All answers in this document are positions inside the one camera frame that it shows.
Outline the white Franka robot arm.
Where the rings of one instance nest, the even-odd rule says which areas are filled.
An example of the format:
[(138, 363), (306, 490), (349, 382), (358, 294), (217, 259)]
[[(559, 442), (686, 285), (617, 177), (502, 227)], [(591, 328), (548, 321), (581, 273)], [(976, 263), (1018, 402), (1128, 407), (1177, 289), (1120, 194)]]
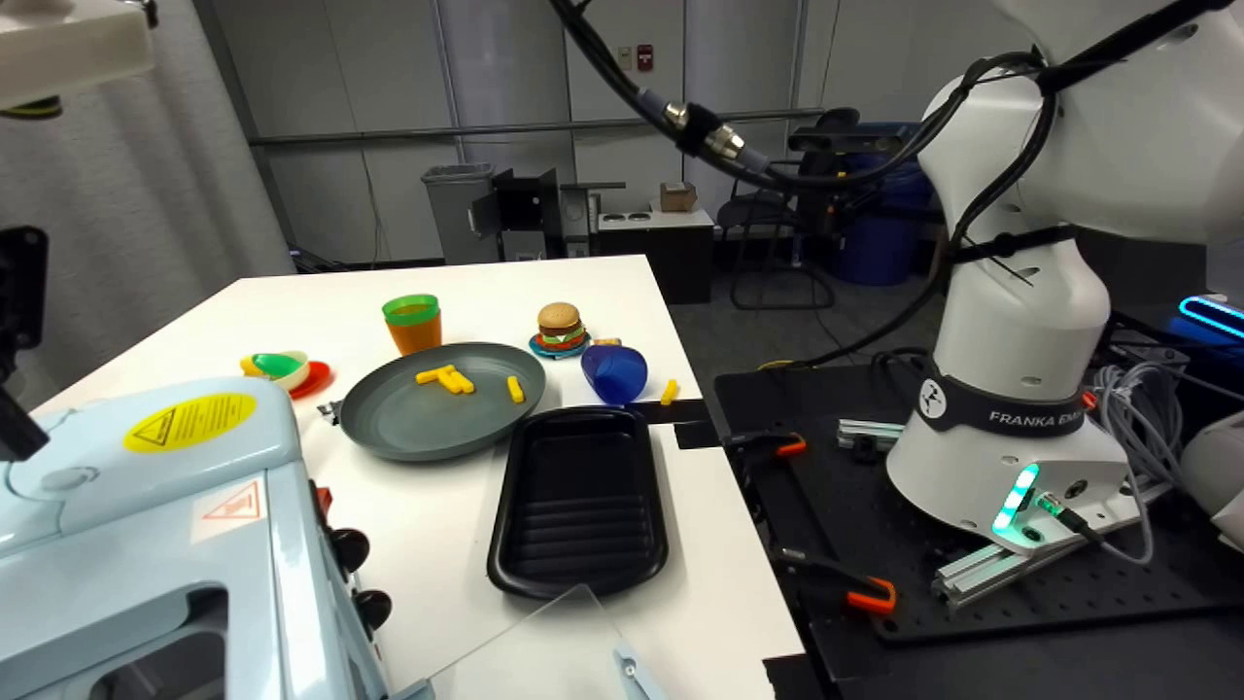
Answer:
[(1113, 316), (1082, 232), (1202, 245), (1244, 227), (1244, 0), (993, 0), (1029, 32), (967, 63), (903, 154), (949, 241), (935, 374), (888, 456), (927, 518), (1011, 552), (1141, 518), (1082, 407)]

